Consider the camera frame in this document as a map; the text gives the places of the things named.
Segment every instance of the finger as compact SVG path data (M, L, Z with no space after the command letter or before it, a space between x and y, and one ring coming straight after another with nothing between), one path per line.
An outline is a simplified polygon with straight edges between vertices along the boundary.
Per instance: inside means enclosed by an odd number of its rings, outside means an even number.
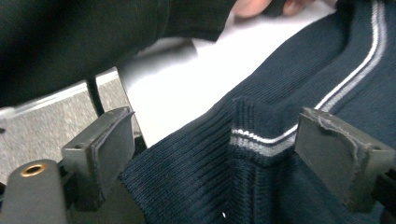
M254 17L265 10L270 3L271 0L238 0L233 5L232 12L241 18Z
M283 15L294 16L304 9L304 3L298 0L288 0L283 6Z

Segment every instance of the white surface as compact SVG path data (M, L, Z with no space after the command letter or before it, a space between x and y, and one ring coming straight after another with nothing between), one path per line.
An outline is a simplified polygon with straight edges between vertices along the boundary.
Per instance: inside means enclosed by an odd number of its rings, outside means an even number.
M292 18L230 16L218 42L193 40L196 51L187 46L134 64L126 91L148 146L204 114L285 40L332 12L316 2Z

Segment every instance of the knit fabric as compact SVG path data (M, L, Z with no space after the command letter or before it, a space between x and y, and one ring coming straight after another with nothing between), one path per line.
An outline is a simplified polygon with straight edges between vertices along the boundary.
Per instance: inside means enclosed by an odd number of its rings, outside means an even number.
M120 180L147 223L378 223L350 214L294 152L302 106L396 147L396 3L339 4Z

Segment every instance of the brass screw hole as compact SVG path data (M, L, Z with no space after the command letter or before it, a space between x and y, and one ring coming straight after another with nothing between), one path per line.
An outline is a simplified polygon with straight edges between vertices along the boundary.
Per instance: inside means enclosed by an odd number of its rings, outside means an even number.
M43 172L45 169L46 169L46 164L44 163L31 165L21 172L21 176L29 177L32 175L38 175L41 172Z

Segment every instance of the sweater sleeve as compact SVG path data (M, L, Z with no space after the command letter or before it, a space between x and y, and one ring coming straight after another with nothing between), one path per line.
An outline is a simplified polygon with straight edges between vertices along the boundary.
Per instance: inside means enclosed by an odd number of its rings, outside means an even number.
M235 0L171 0L164 36L217 40Z
M94 77L161 37L216 40L233 1L5 0L0 107Z

